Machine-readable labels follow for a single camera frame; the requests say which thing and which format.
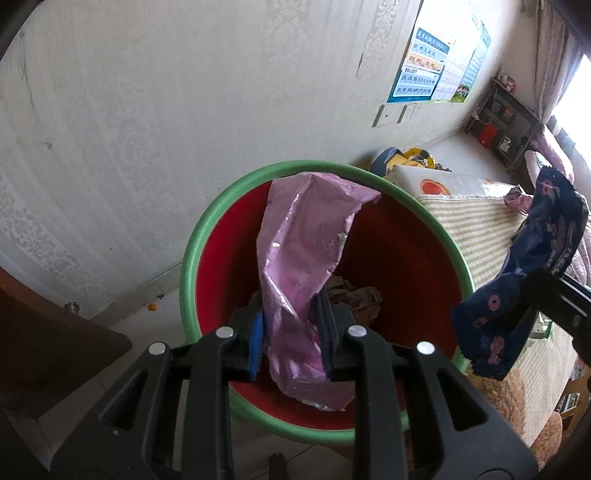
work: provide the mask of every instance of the window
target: window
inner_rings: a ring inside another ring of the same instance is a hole
[[[591,162],[591,61],[583,55],[562,100],[554,109],[554,116],[564,131],[575,142],[575,148]]]

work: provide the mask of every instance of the poster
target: poster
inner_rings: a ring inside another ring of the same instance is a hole
[[[387,102],[451,101],[481,42],[481,29],[469,0],[424,0]],[[476,72],[483,59],[472,64]]]
[[[466,68],[466,72],[462,77],[460,84],[458,85],[453,97],[452,102],[454,103],[463,103],[470,93],[474,82],[476,81],[476,75],[478,75],[478,71],[480,67],[482,67],[482,63],[484,62],[484,57],[486,57],[486,52],[488,51],[488,47],[491,46],[491,38],[486,31],[486,27],[482,25],[482,31],[480,33],[480,41],[474,50],[474,54],[468,63],[468,67]]]

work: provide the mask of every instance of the patterned wallpaper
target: patterned wallpaper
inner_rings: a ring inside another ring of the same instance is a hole
[[[371,128],[418,0],[52,0],[0,61],[0,266],[92,317],[177,264],[234,180],[294,158],[351,163],[460,125],[463,105]]]

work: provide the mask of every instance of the yellow toy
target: yellow toy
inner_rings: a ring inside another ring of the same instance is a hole
[[[378,155],[371,164],[369,171],[380,177],[385,177],[392,171],[395,165],[406,165],[410,167],[435,168],[436,163],[427,150],[419,147],[409,148],[402,153],[395,147],[390,147]]]

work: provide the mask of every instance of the blue patterned cloth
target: blue patterned cloth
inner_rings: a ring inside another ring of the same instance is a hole
[[[474,373],[505,378],[534,324],[521,300],[521,283],[538,268],[563,275],[583,238],[589,210],[584,197],[555,168],[536,181],[530,214],[509,249],[501,272],[452,309],[458,346]]]

